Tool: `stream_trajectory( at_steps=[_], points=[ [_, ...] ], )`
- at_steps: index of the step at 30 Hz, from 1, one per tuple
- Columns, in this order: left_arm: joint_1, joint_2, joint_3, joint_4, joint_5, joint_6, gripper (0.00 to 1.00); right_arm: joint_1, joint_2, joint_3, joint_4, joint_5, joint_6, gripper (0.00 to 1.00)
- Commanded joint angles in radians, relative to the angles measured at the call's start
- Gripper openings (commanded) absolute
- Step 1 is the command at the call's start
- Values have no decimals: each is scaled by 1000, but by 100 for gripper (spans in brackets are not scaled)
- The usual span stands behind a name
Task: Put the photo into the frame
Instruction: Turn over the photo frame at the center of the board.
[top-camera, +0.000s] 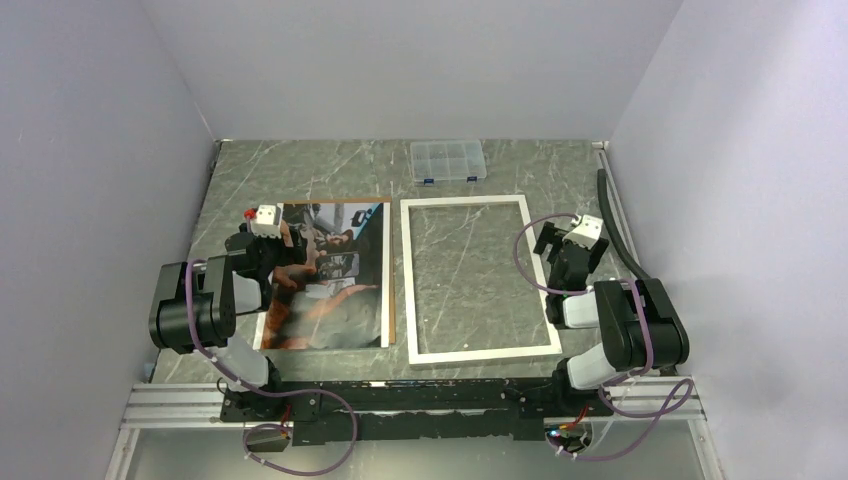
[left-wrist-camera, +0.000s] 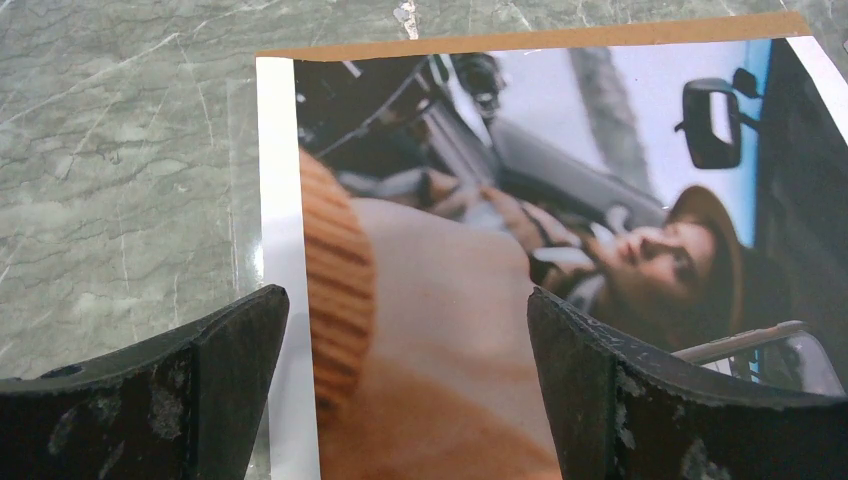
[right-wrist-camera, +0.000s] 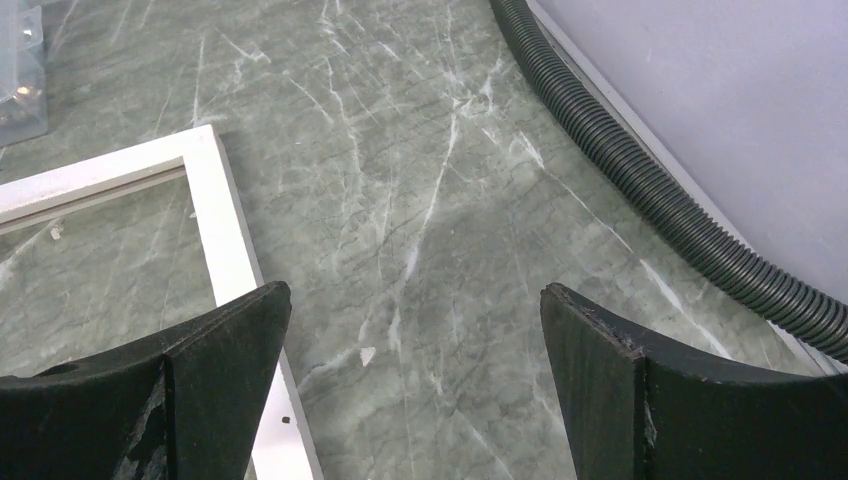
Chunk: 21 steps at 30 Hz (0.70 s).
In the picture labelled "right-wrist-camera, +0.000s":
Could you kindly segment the white wooden picture frame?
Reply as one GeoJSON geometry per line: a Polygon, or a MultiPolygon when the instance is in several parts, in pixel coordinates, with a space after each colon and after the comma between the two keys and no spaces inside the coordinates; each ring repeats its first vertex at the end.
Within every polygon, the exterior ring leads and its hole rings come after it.
{"type": "MultiPolygon", "coordinates": [[[[231,167],[210,125],[3,184],[1,231],[22,229],[180,176],[189,183],[216,304],[262,285],[231,167]]],[[[277,362],[252,461],[260,479],[323,476],[285,356],[277,362]]]]}

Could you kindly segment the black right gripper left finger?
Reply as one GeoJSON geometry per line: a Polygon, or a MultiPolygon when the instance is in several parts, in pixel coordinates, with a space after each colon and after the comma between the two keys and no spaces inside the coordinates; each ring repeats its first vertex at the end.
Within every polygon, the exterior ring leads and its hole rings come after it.
{"type": "Polygon", "coordinates": [[[5,479],[240,479],[291,314],[282,281],[122,346],[1,380],[5,479]]]}

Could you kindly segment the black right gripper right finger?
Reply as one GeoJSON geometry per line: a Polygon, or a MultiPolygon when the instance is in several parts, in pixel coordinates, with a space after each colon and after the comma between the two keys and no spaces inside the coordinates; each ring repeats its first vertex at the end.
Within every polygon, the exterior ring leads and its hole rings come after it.
{"type": "Polygon", "coordinates": [[[581,479],[843,479],[847,378],[696,349],[548,285],[540,316],[581,479]]]}

